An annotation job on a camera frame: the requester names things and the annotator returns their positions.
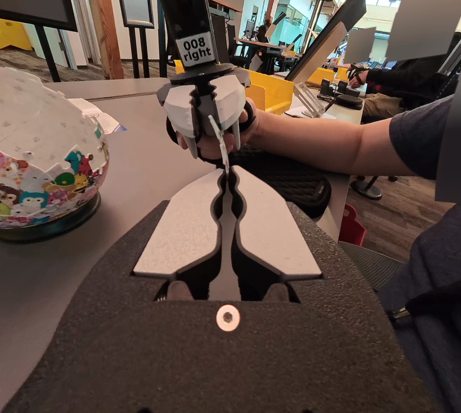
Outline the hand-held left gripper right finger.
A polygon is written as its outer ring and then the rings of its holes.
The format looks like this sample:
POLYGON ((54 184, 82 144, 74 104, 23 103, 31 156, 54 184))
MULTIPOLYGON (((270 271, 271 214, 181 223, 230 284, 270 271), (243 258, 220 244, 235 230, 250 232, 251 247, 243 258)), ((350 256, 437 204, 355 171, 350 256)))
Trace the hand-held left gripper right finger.
POLYGON ((321 270, 283 197, 240 166, 230 172, 239 251, 282 279, 319 278, 321 270))

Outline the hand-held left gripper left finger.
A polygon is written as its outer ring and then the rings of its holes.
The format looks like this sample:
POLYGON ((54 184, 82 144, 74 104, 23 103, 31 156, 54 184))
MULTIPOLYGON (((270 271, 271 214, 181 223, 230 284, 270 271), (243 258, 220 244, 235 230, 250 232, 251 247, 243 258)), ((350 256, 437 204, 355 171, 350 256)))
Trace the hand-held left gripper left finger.
POLYGON ((222 245, 225 171, 215 169, 190 183, 170 200, 136 263, 133 273, 174 279, 202 264, 222 245))

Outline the curved puzzle piece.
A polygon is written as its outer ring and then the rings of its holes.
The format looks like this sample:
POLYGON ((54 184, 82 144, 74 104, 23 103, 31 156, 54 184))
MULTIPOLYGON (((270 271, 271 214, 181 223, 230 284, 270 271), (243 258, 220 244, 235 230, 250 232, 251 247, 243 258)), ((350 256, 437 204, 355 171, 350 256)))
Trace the curved puzzle piece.
POLYGON ((218 140, 219 148, 220 148, 220 152, 222 156, 222 163, 225 168, 226 177, 228 178, 229 171, 230 171, 230 165, 229 165, 228 151, 227 151, 227 147, 225 144, 223 132, 221 131, 220 127, 218 126, 218 124, 216 123, 216 120, 214 119, 212 115, 208 115, 208 120, 218 140))

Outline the colourful puzzle ball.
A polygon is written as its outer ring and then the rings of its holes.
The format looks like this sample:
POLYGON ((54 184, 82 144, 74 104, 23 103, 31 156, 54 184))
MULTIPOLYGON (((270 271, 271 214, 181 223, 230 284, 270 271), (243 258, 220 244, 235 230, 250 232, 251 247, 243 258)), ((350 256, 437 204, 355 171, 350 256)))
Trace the colourful puzzle ball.
POLYGON ((28 72, 0 72, 0 227, 63 217, 107 176, 107 135, 62 93, 28 72))

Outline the person's right forearm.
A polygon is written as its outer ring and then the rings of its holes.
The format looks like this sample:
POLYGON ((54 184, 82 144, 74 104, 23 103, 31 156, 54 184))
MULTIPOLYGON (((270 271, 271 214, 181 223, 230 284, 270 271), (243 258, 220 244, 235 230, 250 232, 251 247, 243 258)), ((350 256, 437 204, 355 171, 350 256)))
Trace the person's right forearm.
POLYGON ((323 118, 301 119, 258 111, 247 142, 327 172, 411 176, 389 137, 390 119, 360 125, 323 118))

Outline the black ball stand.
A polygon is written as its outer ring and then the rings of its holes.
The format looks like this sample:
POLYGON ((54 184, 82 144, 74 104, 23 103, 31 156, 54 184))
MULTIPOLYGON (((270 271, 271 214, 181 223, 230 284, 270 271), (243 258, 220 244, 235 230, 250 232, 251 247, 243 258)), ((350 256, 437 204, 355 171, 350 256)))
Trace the black ball stand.
POLYGON ((83 206, 63 217, 30 227, 2 229, 0 241, 9 244, 30 244, 59 237, 82 226, 90 220, 101 205, 101 195, 97 191, 83 206))

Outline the person's right hand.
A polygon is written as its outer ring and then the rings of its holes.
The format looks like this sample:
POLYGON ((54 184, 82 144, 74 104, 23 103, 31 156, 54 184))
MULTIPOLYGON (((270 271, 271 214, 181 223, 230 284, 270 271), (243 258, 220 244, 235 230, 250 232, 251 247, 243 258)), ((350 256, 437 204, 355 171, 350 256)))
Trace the person's right hand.
MULTIPOLYGON (((240 133, 240 142, 243 145, 257 145, 261 137, 267 134, 267 126, 272 119, 271 114, 259 110, 251 98, 246 97, 246 104, 239 119, 238 126, 245 128, 240 133)), ((196 143, 197 157, 203 161, 221 160, 220 141, 215 132, 211 135, 203 134, 196 143)))

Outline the black wrist rest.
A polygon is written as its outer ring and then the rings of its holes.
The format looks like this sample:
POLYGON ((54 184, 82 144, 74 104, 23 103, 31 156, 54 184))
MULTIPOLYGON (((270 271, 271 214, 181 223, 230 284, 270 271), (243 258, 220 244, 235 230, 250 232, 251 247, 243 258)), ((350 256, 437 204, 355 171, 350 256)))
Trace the black wrist rest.
POLYGON ((331 199, 331 185, 319 170, 251 146, 229 154, 229 164, 244 168, 272 187, 311 219, 321 217, 331 199))

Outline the background office desk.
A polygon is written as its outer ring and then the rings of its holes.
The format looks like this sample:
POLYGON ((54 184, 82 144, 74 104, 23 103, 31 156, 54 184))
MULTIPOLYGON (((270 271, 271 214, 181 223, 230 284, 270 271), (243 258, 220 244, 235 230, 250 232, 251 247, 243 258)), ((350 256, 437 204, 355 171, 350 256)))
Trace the background office desk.
POLYGON ((245 64, 243 68, 250 70, 250 64, 252 59, 258 52, 263 55, 262 64, 260 68, 263 74, 272 75, 274 74, 274 66, 277 59, 281 59, 282 62, 294 60, 298 61, 302 56, 295 52, 285 50, 285 46, 275 46, 269 43, 262 43, 258 41, 250 41, 241 38, 234 38, 234 41, 239 45, 248 48, 247 55, 245 57, 245 64))

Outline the red bag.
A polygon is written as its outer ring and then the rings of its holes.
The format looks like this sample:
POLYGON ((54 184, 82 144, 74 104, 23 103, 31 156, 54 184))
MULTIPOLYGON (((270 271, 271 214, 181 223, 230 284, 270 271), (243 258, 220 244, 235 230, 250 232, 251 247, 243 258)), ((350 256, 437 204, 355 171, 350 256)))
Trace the red bag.
POLYGON ((358 222, 356 217, 357 212, 355 208, 346 203, 338 240, 361 247, 365 239, 366 229, 358 222))

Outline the grey mesh office chair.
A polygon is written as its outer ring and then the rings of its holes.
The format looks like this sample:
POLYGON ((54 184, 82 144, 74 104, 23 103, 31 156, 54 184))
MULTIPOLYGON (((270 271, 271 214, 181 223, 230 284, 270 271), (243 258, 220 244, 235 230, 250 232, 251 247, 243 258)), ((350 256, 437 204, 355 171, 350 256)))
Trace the grey mesh office chair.
POLYGON ((378 292, 404 264, 402 261, 358 245, 342 241, 337 244, 357 266, 375 292, 378 292))

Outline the black chair base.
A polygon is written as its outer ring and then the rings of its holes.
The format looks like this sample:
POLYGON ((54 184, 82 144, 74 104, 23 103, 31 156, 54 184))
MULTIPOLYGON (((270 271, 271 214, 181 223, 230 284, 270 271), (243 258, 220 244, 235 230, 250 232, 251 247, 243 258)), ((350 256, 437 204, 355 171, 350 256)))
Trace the black chair base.
POLYGON ((350 183, 350 188, 361 197, 372 201, 382 199, 382 192, 375 186, 379 176, 372 177, 368 182, 365 181, 365 176, 357 176, 356 180, 350 183))

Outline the black desk monitor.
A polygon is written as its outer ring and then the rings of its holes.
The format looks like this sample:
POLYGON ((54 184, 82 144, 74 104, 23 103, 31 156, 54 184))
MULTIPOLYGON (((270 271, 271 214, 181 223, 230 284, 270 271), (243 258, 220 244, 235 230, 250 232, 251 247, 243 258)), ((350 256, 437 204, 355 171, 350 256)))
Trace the black desk monitor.
POLYGON ((346 0, 306 49, 285 80, 305 83, 336 50, 351 28, 365 15, 366 0, 346 0))

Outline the person's dark blue clothing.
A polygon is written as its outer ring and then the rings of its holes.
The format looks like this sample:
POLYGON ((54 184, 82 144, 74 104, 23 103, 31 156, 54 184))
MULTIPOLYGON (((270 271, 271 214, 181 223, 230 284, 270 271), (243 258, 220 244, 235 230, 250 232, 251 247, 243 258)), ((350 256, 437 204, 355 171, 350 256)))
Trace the person's dark blue clothing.
MULTIPOLYGON (((419 177, 435 180, 454 95, 391 119, 390 141, 419 177)), ((461 410, 460 204, 421 233, 409 260, 378 291, 400 347, 444 412, 461 410)))

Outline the yellow plastic object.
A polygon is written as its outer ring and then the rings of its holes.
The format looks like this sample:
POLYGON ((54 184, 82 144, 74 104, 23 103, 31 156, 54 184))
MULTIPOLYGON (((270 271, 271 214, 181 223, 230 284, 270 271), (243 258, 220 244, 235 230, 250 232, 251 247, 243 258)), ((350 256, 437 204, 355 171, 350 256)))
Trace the yellow plastic object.
POLYGON ((6 47, 33 50, 23 25, 6 19, 0 19, 0 49, 6 47))

